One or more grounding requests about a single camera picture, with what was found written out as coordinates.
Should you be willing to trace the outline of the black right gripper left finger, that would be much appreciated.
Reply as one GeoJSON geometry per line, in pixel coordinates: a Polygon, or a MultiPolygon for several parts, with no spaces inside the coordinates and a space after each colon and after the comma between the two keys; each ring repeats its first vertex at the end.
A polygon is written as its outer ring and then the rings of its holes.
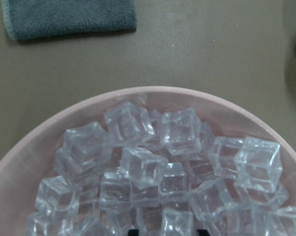
{"type": "Polygon", "coordinates": [[[128,230],[127,236],[139,236],[140,230],[139,229],[130,229],[128,230]]]}

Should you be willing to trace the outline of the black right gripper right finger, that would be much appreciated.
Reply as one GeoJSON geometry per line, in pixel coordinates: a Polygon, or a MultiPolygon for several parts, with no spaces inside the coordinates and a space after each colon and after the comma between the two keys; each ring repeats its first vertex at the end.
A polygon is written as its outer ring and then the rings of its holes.
{"type": "Polygon", "coordinates": [[[197,229],[197,236],[208,236],[208,231],[206,229],[197,229]]]}

